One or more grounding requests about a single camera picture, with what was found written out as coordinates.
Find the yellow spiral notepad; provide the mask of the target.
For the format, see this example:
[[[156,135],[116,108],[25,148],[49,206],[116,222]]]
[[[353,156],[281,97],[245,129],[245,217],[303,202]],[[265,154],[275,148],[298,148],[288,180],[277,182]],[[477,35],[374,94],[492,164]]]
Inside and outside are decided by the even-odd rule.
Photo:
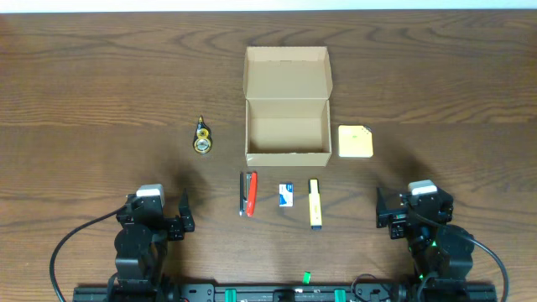
[[[362,125],[340,125],[338,155],[342,158],[371,158],[373,156],[371,130]]]

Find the yellow highlighter pen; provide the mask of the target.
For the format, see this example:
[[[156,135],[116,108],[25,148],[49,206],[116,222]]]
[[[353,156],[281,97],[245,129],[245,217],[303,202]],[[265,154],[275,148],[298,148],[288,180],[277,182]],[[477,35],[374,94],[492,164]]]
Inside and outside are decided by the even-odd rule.
[[[309,180],[310,227],[312,230],[322,229],[321,194],[318,179]]]

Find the blue white staples box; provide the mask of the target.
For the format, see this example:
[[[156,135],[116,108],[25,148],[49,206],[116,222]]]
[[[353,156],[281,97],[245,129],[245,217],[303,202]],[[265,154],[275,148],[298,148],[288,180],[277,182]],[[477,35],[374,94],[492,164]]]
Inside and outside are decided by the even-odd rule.
[[[279,206],[292,207],[294,204],[294,185],[292,183],[279,184]]]

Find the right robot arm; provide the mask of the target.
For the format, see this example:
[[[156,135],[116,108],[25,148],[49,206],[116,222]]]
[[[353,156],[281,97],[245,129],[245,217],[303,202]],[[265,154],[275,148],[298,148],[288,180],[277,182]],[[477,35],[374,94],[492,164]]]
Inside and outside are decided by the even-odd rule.
[[[472,237],[452,225],[453,197],[440,188],[425,193],[376,189],[376,227],[387,228],[392,240],[408,243],[417,275],[436,273],[441,280],[463,282],[472,268]]]

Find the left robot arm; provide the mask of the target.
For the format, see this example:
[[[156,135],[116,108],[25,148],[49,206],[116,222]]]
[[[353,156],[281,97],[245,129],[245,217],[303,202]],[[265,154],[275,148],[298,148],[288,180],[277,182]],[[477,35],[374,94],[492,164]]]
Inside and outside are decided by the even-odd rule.
[[[115,265],[120,289],[133,292],[155,291],[162,279],[168,243],[182,241],[195,230],[188,193],[179,199],[178,214],[164,215],[164,192],[149,185],[127,195],[125,208],[116,214],[122,230],[114,240]]]

